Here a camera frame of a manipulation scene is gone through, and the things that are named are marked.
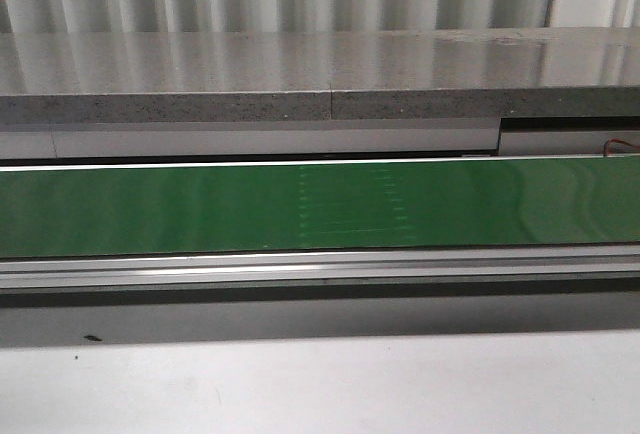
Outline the white cabinet panel under counter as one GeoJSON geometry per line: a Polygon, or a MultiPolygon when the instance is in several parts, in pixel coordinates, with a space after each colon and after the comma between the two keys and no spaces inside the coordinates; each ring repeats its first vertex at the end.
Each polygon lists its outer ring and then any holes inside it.
{"type": "Polygon", "coordinates": [[[638,118],[4,125],[1,158],[598,154],[614,138],[638,143],[638,118]]]}

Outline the grey speckled stone counter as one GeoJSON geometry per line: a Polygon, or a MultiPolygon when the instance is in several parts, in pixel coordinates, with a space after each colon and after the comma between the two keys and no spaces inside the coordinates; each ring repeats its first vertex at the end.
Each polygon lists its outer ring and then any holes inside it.
{"type": "Polygon", "coordinates": [[[5,125],[638,113],[635,28],[1,38],[5,125]]]}

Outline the green conveyor belt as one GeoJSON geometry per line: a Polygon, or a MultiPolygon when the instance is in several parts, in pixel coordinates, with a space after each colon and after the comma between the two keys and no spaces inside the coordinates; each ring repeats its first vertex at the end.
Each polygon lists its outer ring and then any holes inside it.
{"type": "Polygon", "coordinates": [[[635,157],[66,167],[1,175],[5,259],[638,238],[635,157]]]}

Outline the aluminium conveyor frame rail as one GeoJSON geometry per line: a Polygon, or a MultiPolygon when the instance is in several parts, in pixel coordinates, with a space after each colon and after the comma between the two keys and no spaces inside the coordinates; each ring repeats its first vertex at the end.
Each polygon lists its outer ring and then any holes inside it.
{"type": "Polygon", "coordinates": [[[235,287],[627,280],[636,244],[20,259],[1,264],[4,294],[235,287]]]}

